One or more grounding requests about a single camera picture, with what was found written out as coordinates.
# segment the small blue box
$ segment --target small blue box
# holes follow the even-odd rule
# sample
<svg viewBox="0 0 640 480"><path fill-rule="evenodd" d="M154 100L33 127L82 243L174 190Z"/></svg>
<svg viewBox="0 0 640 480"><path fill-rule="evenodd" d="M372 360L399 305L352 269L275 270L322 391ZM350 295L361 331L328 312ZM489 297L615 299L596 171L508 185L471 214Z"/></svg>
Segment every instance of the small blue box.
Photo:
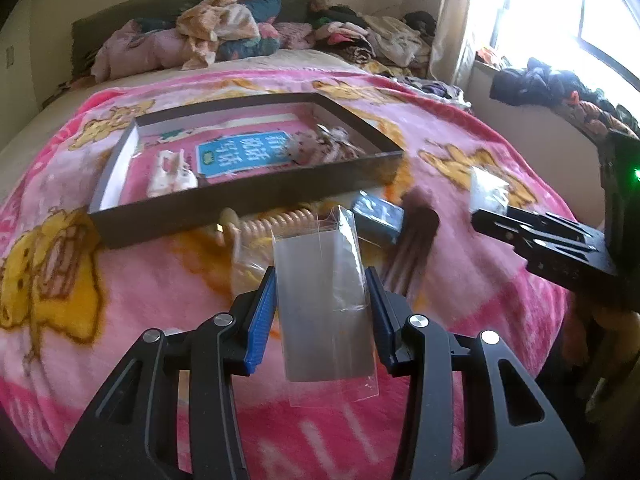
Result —
<svg viewBox="0 0 640 480"><path fill-rule="evenodd" d="M401 207L361 191L351 210L360 238L381 247L396 243L404 216Z"/></svg>

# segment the transparent plastic sleeve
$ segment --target transparent plastic sleeve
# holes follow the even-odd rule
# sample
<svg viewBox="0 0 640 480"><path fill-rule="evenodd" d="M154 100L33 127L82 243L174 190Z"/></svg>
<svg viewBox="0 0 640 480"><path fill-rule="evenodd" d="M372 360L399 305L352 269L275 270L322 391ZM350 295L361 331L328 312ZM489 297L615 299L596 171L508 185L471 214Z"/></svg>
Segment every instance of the transparent plastic sleeve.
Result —
<svg viewBox="0 0 640 480"><path fill-rule="evenodd" d="M256 290L273 265L273 240L271 233L253 236L239 231L234 239L231 265L231 293L233 297Z"/></svg>
<svg viewBox="0 0 640 480"><path fill-rule="evenodd" d="M370 307L353 213L340 206L295 236L274 236L285 372L292 406L378 394Z"/></svg>
<svg viewBox="0 0 640 480"><path fill-rule="evenodd" d="M487 209L504 215L509 205L509 183L480 168L471 168L469 211Z"/></svg>

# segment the pink blanket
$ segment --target pink blanket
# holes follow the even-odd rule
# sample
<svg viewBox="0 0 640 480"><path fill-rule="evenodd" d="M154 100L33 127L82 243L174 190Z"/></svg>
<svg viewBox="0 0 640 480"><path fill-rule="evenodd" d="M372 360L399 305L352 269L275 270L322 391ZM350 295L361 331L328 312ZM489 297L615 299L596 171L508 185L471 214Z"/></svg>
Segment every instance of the pink blanket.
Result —
<svg viewBox="0 0 640 480"><path fill-rule="evenodd" d="M572 216L485 124L381 76L343 72L236 71L109 89L49 141L0 209L0 403L47 465L142 331L191 330L231 302L230 257L201 232L116 251L101 247L85 210L124 127L136 114L190 102L300 91L322 92L405 148L388 198L397 201L413 185L433 197L440 231L427 268L410 284L414 310L469 335L495 330L531 373L540 370L566 293L527 273L506 244L474 232L469 167L501 172L512 205ZM292 408L277 323L271 335L257 373L234 379L252 478L390 478L407 382L380 368L378 397L335 410ZM179 446L184 464L184 439Z"/></svg>

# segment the blue sticker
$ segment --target blue sticker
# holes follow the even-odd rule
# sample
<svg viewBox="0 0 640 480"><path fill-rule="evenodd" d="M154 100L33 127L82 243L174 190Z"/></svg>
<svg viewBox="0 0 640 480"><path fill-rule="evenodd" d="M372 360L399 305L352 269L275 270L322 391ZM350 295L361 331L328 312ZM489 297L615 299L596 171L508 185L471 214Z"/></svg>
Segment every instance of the blue sticker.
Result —
<svg viewBox="0 0 640 480"><path fill-rule="evenodd" d="M243 134L198 145L198 172L210 178L223 173L279 166L291 162L285 132Z"/></svg>

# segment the blue gripper pad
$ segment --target blue gripper pad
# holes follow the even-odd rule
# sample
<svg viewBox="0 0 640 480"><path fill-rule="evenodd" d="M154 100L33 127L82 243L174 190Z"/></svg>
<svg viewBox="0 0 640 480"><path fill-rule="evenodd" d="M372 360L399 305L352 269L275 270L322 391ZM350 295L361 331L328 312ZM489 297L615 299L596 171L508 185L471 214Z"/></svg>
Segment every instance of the blue gripper pad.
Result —
<svg viewBox="0 0 640 480"><path fill-rule="evenodd" d="M254 318L251 325L249 325L246 354L244 356L244 366L249 374L254 373L257 365L262 362L276 310L276 273L273 269L262 280L257 294L260 293L260 290L262 290L262 295L258 298Z"/></svg>

